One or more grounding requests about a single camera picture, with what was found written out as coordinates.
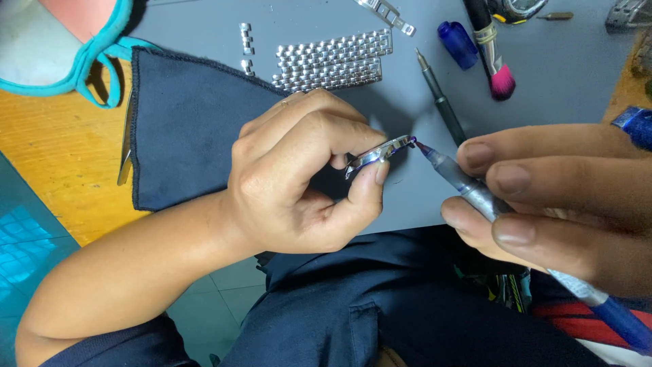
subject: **gray cloth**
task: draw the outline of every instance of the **gray cloth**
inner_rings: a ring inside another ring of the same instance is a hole
[[[226,188],[240,128],[289,92],[215,61],[135,47],[131,121],[137,210]]]

